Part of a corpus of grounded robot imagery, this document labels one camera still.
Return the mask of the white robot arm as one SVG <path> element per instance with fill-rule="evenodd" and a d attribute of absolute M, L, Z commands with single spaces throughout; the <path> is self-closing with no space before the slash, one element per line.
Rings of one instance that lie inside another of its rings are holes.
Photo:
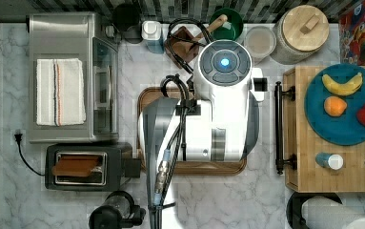
<path fill-rule="evenodd" d="M 151 229 L 163 229 L 177 162 L 236 162 L 253 149 L 266 83 L 249 52 L 232 40 L 207 45 L 188 81 L 177 74 L 163 78 L 162 95 L 138 118 Z"/>

